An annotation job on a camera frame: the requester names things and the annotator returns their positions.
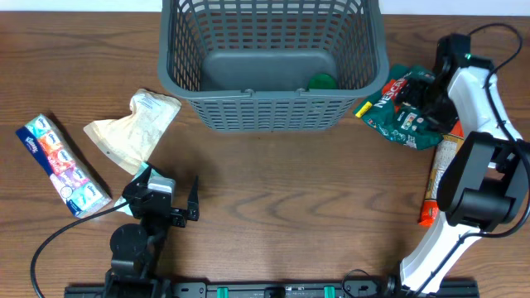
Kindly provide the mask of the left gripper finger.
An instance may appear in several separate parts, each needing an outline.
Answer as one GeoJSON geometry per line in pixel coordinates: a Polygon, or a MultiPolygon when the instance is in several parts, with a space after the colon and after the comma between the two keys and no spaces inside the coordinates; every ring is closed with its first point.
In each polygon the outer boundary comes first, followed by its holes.
{"type": "Polygon", "coordinates": [[[199,176],[196,176],[191,186],[190,193],[187,199],[187,209],[189,211],[198,211],[199,210],[199,198],[198,198],[198,188],[199,188],[199,176]]]}
{"type": "Polygon", "coordinates": [[[127,186],[127,193],[139,193],[147,189],[148,181],[151,177],[152,167],[147,166],[136,178],[134,178],[127,186]]]}

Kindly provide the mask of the teal plastic packet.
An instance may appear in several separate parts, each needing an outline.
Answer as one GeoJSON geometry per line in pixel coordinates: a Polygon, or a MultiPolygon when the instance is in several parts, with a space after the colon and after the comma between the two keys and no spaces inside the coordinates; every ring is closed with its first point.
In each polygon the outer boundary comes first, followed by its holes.
{"type": "MultiPolygon", "coordinates": [[[[158,176],[162,177],[161,172],[157,168],[155,168],[151,164],[143,161],[142,164],[140,165],[140,167],[138,168],[137,173],[134,175],[134,177],[132,179],[133,180],[137,179],[148,168],[152,169],[151,174],[149,175],[150,178],[155,177],[155,176],[156,177],[158,177],[158,176]]],[[[118,198],[118,200],[115,202],[114,206],[118,206],[118,205],[124,204],[125,202],[126,202],[126,200],[122,196],[120,196],[118,198]]],[[[133,213],[132,213],[132,211],[131,211],[131,209],[130,209],[130,207],[128,205],[118,209],[118,212],[125,213],[126,215],[129,215],[129,216],[133,215],[133,213]]]]}

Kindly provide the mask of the green Nescafe coffee bag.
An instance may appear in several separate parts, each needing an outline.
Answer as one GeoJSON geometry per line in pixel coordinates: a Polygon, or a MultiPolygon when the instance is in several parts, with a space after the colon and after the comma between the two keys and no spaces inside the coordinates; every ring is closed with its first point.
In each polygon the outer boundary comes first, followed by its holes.
{"type": "Polygon", "coordinates": [[[436,146],[442,135],[428,127],[420,103],[435,75],[420,65],[395,64],[385,85],[369,95],[353,115],[390,142],[424,150],[436,146]]]}

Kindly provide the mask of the beige paper pouch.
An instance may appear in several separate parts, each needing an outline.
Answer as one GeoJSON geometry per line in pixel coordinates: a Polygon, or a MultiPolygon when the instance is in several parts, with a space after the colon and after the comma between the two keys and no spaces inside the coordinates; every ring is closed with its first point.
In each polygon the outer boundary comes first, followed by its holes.
{"type": "Polygon", "coordinates": [[[84,132],[105,156],[134,175],[181,110],[181,102],[139,89],[131,97],[129,109],[130,115],[93,121],[84,127],[84,132]]]}

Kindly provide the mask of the orange spaghetti packet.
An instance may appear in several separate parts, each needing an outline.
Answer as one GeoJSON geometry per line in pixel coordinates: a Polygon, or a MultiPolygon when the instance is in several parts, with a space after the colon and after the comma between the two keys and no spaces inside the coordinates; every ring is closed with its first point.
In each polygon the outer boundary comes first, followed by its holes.
{"type": "Polygon", "coordinates": [[[444,175],[456,153],[460,150],[463,142],[464,133],[460,121],[458,121],[452,130],[448,134],[445,134],[442,141],[436,146],[435,155],[431,164],[431,172],[426,186],[425,198],[418,219],[419,225],[431,227],[434,223],[439,212],[436,197],[441,177],[444,175]]]}

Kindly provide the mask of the Kleenex tissue multipack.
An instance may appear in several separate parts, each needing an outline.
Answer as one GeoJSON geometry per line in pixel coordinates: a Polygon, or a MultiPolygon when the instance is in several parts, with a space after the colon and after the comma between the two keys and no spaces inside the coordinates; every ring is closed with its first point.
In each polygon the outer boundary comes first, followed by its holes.
{"type": "Polygon", "coordinates": [[[74,154],[60,129],[40,114],[16,135],[49,177],[70,212],[79,219],[97,213],[111,197],[74,154]]]}

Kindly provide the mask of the green lidded jar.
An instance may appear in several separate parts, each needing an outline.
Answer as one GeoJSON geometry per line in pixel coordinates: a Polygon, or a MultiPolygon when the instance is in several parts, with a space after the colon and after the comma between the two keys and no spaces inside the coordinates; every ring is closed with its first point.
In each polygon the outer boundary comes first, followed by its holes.
{"type": "Polygon", "coordinates": [[[308,89],[337,89],[338,84],[335,78],[326,73],[319,73],[312,76],[307,85],[308,89]]]}

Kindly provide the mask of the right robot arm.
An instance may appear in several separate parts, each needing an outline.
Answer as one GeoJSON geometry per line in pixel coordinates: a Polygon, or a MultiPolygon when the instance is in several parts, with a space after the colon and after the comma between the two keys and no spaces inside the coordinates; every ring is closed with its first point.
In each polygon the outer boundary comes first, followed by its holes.
{"type": "Polygon", "coordinates": [[[460,124],[464,142],[441,176],[435,223],[399,264],[402,297],[432,297],[461,255],[494,230],[521,219],[501,235],[517,232],[529,217],[529,144],[509,121],[497,90],[498,67],[473,55],[471,36],[450,34],[437,44],[434,83],[420,109],[429,124],[449,132],[460,124]]]}

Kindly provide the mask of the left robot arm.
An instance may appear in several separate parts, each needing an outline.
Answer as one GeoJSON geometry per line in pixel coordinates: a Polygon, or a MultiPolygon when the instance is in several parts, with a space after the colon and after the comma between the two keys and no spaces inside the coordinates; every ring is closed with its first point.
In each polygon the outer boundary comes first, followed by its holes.
{"type": "Polygon", "coordinates": [[[105,276],[105,298],[171,297],[171,281],[155,276],[161,250],[171,227],[184,228],[200,217],[199,179],[194,178],[187,207],[172,206],[176,182],[153,176],[148,166],[123,189],[122,197],[138,223],[117,228],[109,242],[111,269],[105,276]]]}

